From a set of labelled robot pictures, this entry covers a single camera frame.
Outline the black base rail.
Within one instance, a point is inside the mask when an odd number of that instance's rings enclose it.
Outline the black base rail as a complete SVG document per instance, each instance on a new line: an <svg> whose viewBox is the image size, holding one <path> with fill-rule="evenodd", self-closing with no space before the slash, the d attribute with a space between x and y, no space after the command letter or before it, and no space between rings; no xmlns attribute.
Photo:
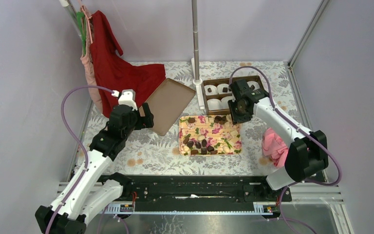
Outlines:
<svg viewBox="0 0 374 234"><path fill-rule="evenodd" d="M289 190L272 190L263 176L128 175L118 201L137 212L248 212L254 203L292 200Z"/></svg>

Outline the floral yellow tray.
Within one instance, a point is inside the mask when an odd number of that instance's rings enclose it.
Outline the floral yellow tray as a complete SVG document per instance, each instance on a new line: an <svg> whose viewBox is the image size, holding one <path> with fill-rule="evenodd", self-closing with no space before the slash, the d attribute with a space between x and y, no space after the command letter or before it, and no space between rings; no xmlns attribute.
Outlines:
<svg viewBox="0 0 374 234"><path fill-rule="evenodd" d="M190 117L195 123L188 123ZM242 152L241 125L231 115L179 119L179 153L184 156L234 155Z"/></svg>

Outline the pink garment on hanger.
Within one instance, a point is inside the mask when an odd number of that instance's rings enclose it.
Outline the pink garment on hanger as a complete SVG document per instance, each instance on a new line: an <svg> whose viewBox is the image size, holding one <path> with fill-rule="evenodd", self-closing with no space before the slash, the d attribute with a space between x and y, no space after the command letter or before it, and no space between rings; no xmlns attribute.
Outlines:
<svg viewBox="0 0 374 234"><path fill-rule="evenodd" d="M90 85L90 86L96 86L97 83L96 83L95 75L94 75L94 65L93 65L92 55L91 55L91 52L90 52L90 45L93 42L93 33L92 33L93 25L90 21L91 14L90 14L90 12L89 12L89 10L87 9L86 6L81 6L80 7L80 12L84 13L84 15L85 15L84 19L86 20L86 26L87 26L87 29L86 29L86 54L85 55L82 54L80 59L81 59L81 62L84 66L85 78L86 78L87 84ZM102 100L101 100L99 90L96 89L96 88L88 88L88 91L89 91L89 95L90 95L91 100L93 101L95 107L97 108L97 110L100 113L102 113L103 106L102 106Z"/></svg>

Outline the gold chocolate box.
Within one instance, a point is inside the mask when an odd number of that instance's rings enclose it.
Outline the gold chocolate box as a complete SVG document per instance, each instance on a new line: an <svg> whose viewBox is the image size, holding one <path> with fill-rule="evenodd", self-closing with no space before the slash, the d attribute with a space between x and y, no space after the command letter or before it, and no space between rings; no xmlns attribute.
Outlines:
<svg viewBox="0 0 374 234"><path fill-rule="evenodd" d="M263 89L264 90L264 86L262 84L262 80L261 80L261 77L258 76L258 75L253 75L253 76L244 76L244 77L234 77L232 79L232 81L237 81L237 80L241 80L241 79L244 79L246 82L248 81L256 81L259 85L260 85L260 89ZM215 85L216 87L219 85L219 84L222 84L222 83L227 83L229 85L229 78L218 78L218 79L209 79L209 80L205 80L203 81L203 92L204 92L204 95L205 95L205 91L204 91L204 86L205 85ZM222 99L224 97L227 97L227 96L232 96L232 93L230 94L217 94L217 95L212 95L212 96L206 96L204 97L205 99L205 110L206 110L206 114L207 115L225 115L225 114L229 114L229 109L222 109L222 110L219 110L219 111L209 111L208 110L208 106L207 106L207 100L208 99L212 99L212 98L216 98L216 99Z"/></svg>

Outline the metal pole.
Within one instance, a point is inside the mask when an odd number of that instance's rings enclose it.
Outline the metal pole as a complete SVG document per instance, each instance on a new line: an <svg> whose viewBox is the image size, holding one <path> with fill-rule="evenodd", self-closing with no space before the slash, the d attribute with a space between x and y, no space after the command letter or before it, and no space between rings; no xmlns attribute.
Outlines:
<svg viewBox="0 0 374 234"><path fill-rule="evenodd" d="M192 8L192 24L193 24L193 50L194 50L194 58L199 61L197 0L192 0L191 1L191 8Z"/></svg>

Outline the gold box lid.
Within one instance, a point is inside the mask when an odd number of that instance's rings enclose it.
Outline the gold box lid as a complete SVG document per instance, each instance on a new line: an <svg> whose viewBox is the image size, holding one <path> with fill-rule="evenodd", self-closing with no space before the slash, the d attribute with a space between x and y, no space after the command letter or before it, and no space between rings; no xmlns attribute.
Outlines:
<svg viewBox="0 0 374 234"><path fill-rule="evenodd" d="M195 96L195 90L190 87L173 79L165 79L146 100L154 115L151 130L164 136Z"/></svg>

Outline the white pole base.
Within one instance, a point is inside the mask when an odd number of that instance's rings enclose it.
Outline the white pole base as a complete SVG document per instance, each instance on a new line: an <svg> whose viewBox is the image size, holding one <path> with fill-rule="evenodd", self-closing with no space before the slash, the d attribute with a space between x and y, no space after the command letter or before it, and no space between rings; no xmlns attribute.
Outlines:
<svg viewBox="0 0 374 234"><path fill-rule="evenodd" d="M193 70L192 84L196 88L196 95L197 95L199 109L204 110L205 109L205 99L204 99L205 95L203 92L203 80L200 78L199 61L196 60L195 58L192 58L191 64L192 64L192 70Z"/></svg>

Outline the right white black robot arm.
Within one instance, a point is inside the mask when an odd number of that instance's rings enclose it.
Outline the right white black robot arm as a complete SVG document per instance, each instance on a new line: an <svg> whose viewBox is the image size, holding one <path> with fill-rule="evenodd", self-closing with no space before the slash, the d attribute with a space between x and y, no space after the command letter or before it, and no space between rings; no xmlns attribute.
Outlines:
<svg viewBox="0 0 374 234"><path fill-rule="evenodd" d="M267 175L260 187L264 200L271 201L279 189L301 182L329 165L326 135L312 132L296 123L287 113L279 110L272 97L263 89L252 90L243 79L230 83L234 99L228 102L234 124L245 123L258 117L277 133L288 147L284 166Z"/></svg>

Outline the red garment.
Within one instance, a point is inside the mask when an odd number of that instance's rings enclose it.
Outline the red garment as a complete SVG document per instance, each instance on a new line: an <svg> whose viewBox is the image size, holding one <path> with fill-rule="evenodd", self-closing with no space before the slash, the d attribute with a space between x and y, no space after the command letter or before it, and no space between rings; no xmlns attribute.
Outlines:
<svg viewBox="0 0 374 234"><path fill-rule="evenodd" d="M107 17L101 11L96 11L92 14L92 23L90 53L96 84L110 90L134 90L135 102L140 107L166 79L164 65L131 65L121 58L123 50Z"/></svg>

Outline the pink cloth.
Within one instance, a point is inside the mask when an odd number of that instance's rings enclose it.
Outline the pink cloth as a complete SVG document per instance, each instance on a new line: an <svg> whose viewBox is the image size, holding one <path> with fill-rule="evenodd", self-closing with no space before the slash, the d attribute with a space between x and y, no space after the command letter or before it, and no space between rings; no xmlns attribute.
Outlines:
<svg viewBox="0 0 374 234"><path fill-rule="evenodd" d="M268 128L262 137L262 153L272 160L276 168L282 168L288 155L289 148L282 138L272 129Z"/></svg>

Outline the white paper cup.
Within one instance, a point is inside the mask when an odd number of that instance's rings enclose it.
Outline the white paper cup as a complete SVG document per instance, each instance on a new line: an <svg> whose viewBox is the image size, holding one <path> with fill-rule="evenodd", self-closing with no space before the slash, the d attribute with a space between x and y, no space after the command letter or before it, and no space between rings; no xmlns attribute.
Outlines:
<svg viewBox="0 0 374 234"><path fill-rule="evenodd" d="M259 85L256 81L248 81L247 84L248 84L249 88L250 88L252 85L254 85L254 86L255 86L255 90L258 90L258 89L261 88L260 85Z"/></svg>
<svg viewBox="0 0 374 234"><path fill-rule="evenodd" d="M216 98L208 99L207 106L209 111L219 111L223 109L221 100Z"/></svg>
<svg viewBox="0 0 374 234"><path fill-rule="evenodd" d="M212 89L212 93L207 93L206 90L207 88L211 88ZM218 90L217 90L217 87L215 85L205 85L204 86L204 91L205 91L205 95L206 96L212 96L212 95L217 95L218 94Z"/></svg>
<svg viewBox="0 0 374 234"><path fill-rule="evenodd" d="M228 92L227 93L223 93L223 88L228 88ZM219 84L217 86L217 90L218 90L218 94L230 94L231 93L230 87L229 87L229 85L227 83Z"/></svg>
<svg viewBox="0 0 374 234"><path fill-rule="evenodd" d="M223 97L221 99L222 109L229 109L228 102L233 100L233 96Z"/></svg>

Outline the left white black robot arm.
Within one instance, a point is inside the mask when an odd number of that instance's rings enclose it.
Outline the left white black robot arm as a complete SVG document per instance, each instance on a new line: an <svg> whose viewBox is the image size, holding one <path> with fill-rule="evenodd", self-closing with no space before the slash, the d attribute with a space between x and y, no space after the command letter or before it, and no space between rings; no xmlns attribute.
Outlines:
<svg viewBox="0 0 374 234"><path fill-rule="evenodd" d="M142 104L141 111L125 104L113 107L106 126L93 138L80 173L48 207L37 209L35 217L42 233L83 234L93 218L112 201L131 196L130 179L120 173L113 174L93 194L90 191L125 148L130 134L153 127L153 118L147 103Z"/></svg>

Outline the green hanger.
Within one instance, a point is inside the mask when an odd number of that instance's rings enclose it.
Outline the green hanger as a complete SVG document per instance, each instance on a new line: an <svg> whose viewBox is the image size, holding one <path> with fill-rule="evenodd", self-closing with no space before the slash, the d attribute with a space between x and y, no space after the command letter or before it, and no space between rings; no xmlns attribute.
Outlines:
<svg viewBox="0 0 374 234"><path fill-rule="evenodd" d="M80 38L82 43L82 54L86 54L86 20L84 19L85 15L83 12L76 13L76 22L80 31Z"/></svg>

